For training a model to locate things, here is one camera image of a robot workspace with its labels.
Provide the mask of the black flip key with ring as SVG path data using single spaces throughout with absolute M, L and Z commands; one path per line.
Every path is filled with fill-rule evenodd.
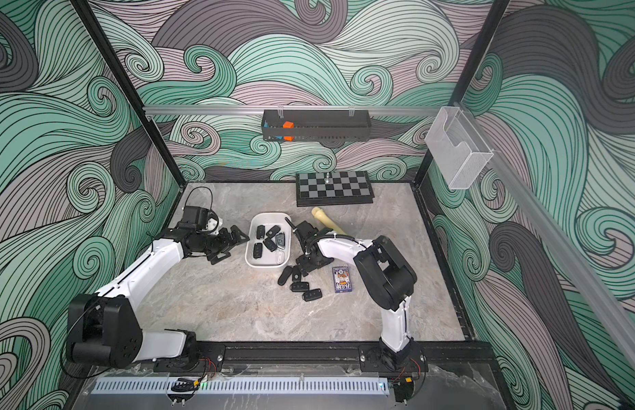
M 275 252 L 278 249 L 275 239 L 272 239 L 271 237 L 264 239 L 263 245 L 269 252 Z

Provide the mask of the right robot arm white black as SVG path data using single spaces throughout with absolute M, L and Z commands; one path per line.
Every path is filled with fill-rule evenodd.
M 297 260 L 302 273 L 336 260 L 356 266 L 368 295 L 382 310 L 382 363 L 393 371 L 404 367 L 414 344 L 409 308 L 417 276 L 392 240 L 363 240 L 328 229 L 308 234 L 296 230 L 295 236 L 303 251 Z

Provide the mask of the white plastic storage box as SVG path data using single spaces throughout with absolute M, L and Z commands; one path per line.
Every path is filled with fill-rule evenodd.
M 264 273 L 281 273 L 291 256 L 290 217 L 285 213 L 260 213 L 253 217 L 245 261 Z

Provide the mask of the black three-button key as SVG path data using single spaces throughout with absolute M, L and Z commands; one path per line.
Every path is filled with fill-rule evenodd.
M 290 285 L 291 292 L 304 293 L 310 290 L 310 284 L 308 282 L 293 282 Z
M 304 302 L 313 302 L 323 297 L 321 289 L 307 290 L 302 294 Z
M 252 256 L 254 260 L 260 259 L 263 255 L 263 244 L 256 243 L 253 246 Z

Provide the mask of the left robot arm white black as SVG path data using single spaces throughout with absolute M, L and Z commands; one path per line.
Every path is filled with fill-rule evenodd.
M 150 250 L 109 284 L 92 294 L 76 296 L 68 307 L 65 358 L 69 362 L 126 368 L 146 360 L 182 360 L 190 370 L 199 362 L 199 347 L 192 331 L 146 331 L 136 310 L 153 287 L 177 263 L 205 256 L 215 265 L 230 251 L 250 240 L 233 225 L 218 232 L 199 231 L 193 225 L 168 229 L 153 240 Z

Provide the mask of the black VW flip key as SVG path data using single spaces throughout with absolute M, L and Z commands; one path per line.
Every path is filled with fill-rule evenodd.
M 292 267 L 291 278 L 293 283 L 300 282 L 302 280 L 302 273 L 298 266 Z

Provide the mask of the silver black BMW key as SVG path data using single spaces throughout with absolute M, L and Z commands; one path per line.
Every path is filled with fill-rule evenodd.
M 279 249 L 284 249 L 286 247 L 286 236 L 283 232 L 279 232 L 275 237 L 276 246 Z

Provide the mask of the black plain key fob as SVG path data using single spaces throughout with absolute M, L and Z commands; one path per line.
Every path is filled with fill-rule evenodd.
M 291 266 L 285 266 L 281 275 L 277 280 L 279 286 L 284 286 L 288 282 L 288 279 L 292 276 L 293 268 Z

